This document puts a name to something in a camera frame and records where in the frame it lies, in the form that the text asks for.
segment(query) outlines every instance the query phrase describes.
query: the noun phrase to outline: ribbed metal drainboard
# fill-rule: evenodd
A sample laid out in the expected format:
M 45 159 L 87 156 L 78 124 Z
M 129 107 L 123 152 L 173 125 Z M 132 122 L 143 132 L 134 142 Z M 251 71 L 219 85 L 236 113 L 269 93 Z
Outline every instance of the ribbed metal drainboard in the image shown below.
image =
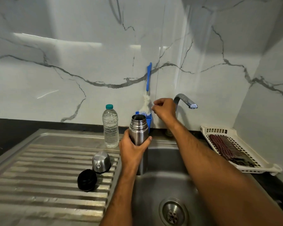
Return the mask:
M 0 166 L 0 212 L 99 222 L 103 217 L 119 154 L 107 150 L 112 166 L 98 175 L 96 189 L 78 189 L 77 177 L 92 168 L 97 148 L 30 144 Z

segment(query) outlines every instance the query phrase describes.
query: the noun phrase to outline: hand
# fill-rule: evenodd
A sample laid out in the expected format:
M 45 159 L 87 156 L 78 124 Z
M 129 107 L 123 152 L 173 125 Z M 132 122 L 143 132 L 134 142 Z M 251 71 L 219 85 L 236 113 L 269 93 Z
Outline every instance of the hand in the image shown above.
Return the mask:
M 129 137 L 129 129 L 124 132 L 124 137 L 119 142 L 123 174 L 136 175 L 142 155 L 150 145 L 151 140 L 152 137 L 148 137 L 140 146 L 135 146 Z
M 176 104 L 172 98 L 161 98 L 154 101 L 152 110 L 167 126 L 169 121 L 176 119 Z

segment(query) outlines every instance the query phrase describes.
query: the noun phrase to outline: person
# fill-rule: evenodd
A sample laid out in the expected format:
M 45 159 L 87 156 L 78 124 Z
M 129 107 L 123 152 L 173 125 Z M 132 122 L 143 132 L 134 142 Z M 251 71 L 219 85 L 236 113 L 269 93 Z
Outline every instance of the person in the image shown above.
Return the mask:
M 185 167 L 217 225 L 283 226 L 283 212 L 247 176 L 197 140 L 175 116 L 171 98 L 154 101 L 152 110 L 174 135 Z M 149 137 L 135 146 L 128 130 L 119 143 L 122 172 L 100 226 L 131 226 L 131 199 L 136 172 Z

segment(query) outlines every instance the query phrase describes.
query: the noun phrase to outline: person's right arm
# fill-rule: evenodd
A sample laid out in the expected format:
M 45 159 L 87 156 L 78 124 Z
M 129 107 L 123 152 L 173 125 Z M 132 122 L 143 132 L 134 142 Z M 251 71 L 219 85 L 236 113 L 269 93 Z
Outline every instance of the person's right arm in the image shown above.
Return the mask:
M 218 225 L 283 226 L 283 212 L 256 184 L 176 119 L 171 98 L 156 100 L 152 110 L 174 135 L 189 175 Z

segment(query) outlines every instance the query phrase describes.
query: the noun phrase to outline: person's left hand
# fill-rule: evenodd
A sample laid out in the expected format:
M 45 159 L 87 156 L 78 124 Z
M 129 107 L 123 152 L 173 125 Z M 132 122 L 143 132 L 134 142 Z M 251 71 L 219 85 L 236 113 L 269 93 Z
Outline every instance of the person's left hand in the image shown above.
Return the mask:
M 152 137 L 148 137 L 140 146 L 135 146 L 129 137 L 129 129 L 124 132 L 124 137 L 119 142 L 123 174 L 136 175 L 142 155 L 150 145 L 151 140 Z

